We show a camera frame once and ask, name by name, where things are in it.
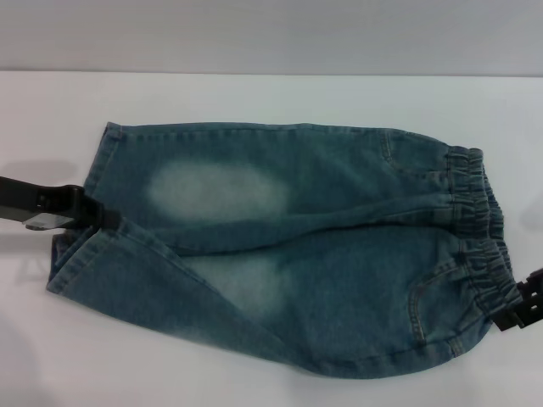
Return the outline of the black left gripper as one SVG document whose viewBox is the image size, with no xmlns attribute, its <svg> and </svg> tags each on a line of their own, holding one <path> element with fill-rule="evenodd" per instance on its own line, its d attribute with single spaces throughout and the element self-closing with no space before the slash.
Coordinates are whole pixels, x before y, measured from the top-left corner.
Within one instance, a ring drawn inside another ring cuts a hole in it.
<svg viewBox="0 0 543 407">
<path fill-rule="evenodd" d="M 0 176 L 0 219 L 18 221 L 33 231 L 86 227 L 116 229 L 120 225 L 120 214 L 87 196 L 83 187 L 67 185 L 40 189 L 28 182 Z"/>
</svg>

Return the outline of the blue denim shorts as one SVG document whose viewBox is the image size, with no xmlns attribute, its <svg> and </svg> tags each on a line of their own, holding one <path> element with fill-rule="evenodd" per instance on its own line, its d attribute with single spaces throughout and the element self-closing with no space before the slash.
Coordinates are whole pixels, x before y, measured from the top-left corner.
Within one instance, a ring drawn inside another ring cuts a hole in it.
<svg viewBox="0 0 543 407">
<path fill-rule="evenodd" d="M 50 293 L 317 375 L 444 364 L 522 302 L 477 148 L 395 129 L 111 123 L 84 187 L 120 219 L 53 239 Z"/>
</svg>

